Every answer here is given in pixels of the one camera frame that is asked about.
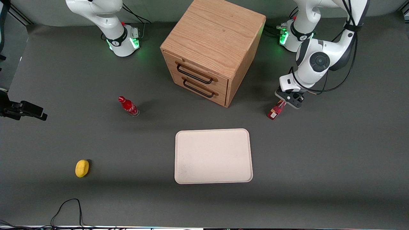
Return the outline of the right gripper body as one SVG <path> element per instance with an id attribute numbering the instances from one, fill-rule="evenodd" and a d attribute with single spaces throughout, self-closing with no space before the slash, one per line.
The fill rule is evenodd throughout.
<path id="1" fill-rule="evenodd" d="M 20 115 L 20 103 L 13 102 L 9 100 L 8 94 L 6 92 L 0 92 L 0 116 L 11 118 L 19 121 L 21 119 Z"/>

